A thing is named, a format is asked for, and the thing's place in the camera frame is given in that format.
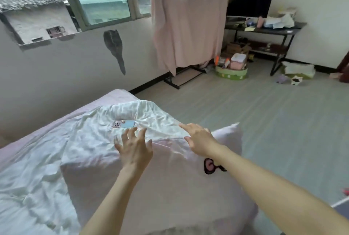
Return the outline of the person's left hand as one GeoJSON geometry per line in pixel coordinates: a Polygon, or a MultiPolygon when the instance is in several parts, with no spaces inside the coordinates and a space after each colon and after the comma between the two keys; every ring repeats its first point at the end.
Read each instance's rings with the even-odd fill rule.
{"type": "Polygon", "coordinates": [[[124,168],[130,168],[132,171],[142,174],[152,158],[147,158],[146,151],[146,128],[142,128],[137,134],[137,142],[134,145],[126,146],[126,131],[121,135],[119,143],[122,144],[122,151],[119,154],[124,168]]]}

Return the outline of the person's right hand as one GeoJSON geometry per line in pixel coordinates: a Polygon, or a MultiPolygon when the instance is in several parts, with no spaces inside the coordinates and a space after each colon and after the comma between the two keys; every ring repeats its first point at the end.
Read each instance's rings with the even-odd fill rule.
{"type": "Polygon", "coordinates": [[[194,148],[190,148],[195,154],[214,159],[217,150],[220,148],[218,141],[212,136],[207,128],[194,123],[179,124],[179,127],[185,130],[195,143],[194,148]]]}

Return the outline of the person's right forearm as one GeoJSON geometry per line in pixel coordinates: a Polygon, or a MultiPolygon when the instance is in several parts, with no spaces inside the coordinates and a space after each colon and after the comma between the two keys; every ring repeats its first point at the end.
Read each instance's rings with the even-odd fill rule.
{"type": "Polygon", "coordinates": [[[220,144],[204,148],[286,235],[349,235],[349,220],[305,189],[220,144]]]}

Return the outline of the person's left forearm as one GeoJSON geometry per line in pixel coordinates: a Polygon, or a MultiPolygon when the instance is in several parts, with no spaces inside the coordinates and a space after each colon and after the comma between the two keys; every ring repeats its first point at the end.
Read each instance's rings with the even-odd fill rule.
{"type": "Polygon", "coordinates": [[[119,235],[132,191],[145,167],[122,168],[114,185],[79,235],[119,235]]]}

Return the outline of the pink pillow with cartoon print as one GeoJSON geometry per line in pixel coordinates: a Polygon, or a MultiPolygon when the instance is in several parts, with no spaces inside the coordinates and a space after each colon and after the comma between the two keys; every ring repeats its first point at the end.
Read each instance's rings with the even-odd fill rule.
{"type": "MultiPolygon", "coordinates": [[[[193,153],[186,135],[176,124],[147,128],[154,156],[131,194],[120,235],[194,227],[239,235],[256,217],[255,202],[222,166],[193,153]]],[[[115,150],[62,160],[60,169],[81,226],[102,203],[121,168],[115,150]]]]}

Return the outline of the white crumpled blanket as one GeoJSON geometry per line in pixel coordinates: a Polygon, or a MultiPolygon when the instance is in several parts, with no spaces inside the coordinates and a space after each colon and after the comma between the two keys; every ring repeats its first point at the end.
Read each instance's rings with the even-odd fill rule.
{"type": "Polygon", "coordinates": [[[0,169],[0,235],[78,235],[81,226],[60,166],[106,154],[121,140],[117,120],[146,128],[146,140],[183,138],[178,121],[154,102],[98,106],[62,121],[29,140],[0,169]]]}

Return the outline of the black clothes rack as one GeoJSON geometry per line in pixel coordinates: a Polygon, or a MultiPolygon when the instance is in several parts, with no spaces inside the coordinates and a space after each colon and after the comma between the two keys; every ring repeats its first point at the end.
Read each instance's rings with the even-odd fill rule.
{"type": "Polygon", "coordinates": [[[198,65],[191,65],[176,69],[176,75],[169,72],[163,79],[167,85],[179,90],[187,83],[197,79],[198,77],[207,74],[204,69],[200,69],[198,65]]]}

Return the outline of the pink bed sheet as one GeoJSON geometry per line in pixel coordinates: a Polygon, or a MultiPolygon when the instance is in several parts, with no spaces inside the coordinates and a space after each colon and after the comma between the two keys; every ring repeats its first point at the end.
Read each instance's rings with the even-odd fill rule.
{"type": "Polygon", "coordinates": [[[64,123],[65,121],[74,118],[80,114],[89,112],[93,109],[95,109],[98,106],[105,106],[105,105],[117,105],[120,103],[126,103],[131,101],[137,101],[139,100],[136,96],[132,95],[130,92],[126,90],[120,90],[116,89],[108,94],[102,96],[101,98],[82,106],[81,108],[73,111],[70,114],[65,115],[62,118],[59,118],[48,125],[37,129],[36,131],[30,133],[29,135],[12,142],[5,146],[4,148],[0,149],[0,168],[4,167],[12,158],[15,157],[16,154],[20,152],[21,149],[25,147],[26,144],[28,144],[31,140],[33,140],[37,136],[41,136],[45,133],[47,133],[50,129],[57,127],[58,125],[64,123]]]}

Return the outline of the pink and white container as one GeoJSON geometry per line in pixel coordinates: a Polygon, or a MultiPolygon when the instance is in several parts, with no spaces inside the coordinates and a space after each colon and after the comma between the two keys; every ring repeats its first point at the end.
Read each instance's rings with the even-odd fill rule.
{"type": "Polygon", "coordinates": [[[247,55],[243,53],[235,53],[230,59],[229,68],[232,70],[243,70],[246,66],[247,55]]]}

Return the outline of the cardboard box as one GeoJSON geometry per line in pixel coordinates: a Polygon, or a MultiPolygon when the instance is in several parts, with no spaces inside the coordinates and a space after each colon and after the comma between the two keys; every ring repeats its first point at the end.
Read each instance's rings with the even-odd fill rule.
{"type": "Polygon", "coordinates": [[[228,43],[224,52],[231,56],[235,55],[236,53],[248,55],[250,50],[251,50],[251,47],[249,44],[228,43]]]}

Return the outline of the pink cloth on rack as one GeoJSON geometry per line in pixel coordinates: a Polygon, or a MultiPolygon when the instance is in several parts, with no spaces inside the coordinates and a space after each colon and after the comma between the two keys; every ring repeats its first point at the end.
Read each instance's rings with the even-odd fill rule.
{"type": "Polygon", "coordinates": [[[203,64],[220,54],[228,0],[151,0],[154,46],[160,68],[203,64]]]}

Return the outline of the black tv stand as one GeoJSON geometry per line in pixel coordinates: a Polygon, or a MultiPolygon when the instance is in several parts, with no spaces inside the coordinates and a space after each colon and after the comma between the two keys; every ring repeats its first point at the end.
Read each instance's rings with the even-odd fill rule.
{"type": "Polygon", "coordinates": [[[247,45],[252,53],[262,54],[262,57],[273,56],[273,66],[270,71],[270,76],[274,76],[281,68],[282,62],[286,60],[286,56],[294,40],[294,37],[308,23],[296,21],[294,27],[273,29],[264,26],[255,28],[252,31],[245,31],[247,26],[238,18],[227,18],[225,30],[234,31],[234,44],[247,45]],[[243,36],[242,33],[252,33],[258,35],[259,39],[251,39],[243,36]]]}

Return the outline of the white cushion pet bed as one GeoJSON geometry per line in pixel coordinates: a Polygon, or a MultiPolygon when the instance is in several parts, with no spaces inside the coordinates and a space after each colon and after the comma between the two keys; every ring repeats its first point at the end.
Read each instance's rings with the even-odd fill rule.
{"type": "Polygon", "coordinates": [[[314,78],[316,70],[312,64],[300,64],[283,61],[282,73],[290,78],[302,77],[304,80],[310,80],[314,78]]]}

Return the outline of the black television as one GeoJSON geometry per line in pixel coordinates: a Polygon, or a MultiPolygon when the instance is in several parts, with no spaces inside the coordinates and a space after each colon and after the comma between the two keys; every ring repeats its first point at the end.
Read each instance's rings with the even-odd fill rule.
{"type": "Polygon", "coordinates": [[[272,0],[228,0],[227,17],[262,17],[268,16],[272,0]]]}

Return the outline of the pile of white papers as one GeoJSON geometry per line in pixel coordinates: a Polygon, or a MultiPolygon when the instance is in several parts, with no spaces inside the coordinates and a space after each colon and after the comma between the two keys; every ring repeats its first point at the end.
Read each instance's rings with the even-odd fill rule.
{"type": "Polygon", "coordinates": [[[297,8],[288,8],[278,11],[277,17],[267,17],[263,26],[271,29],[293,28],[295,26],[295,15],[297,8]]]}

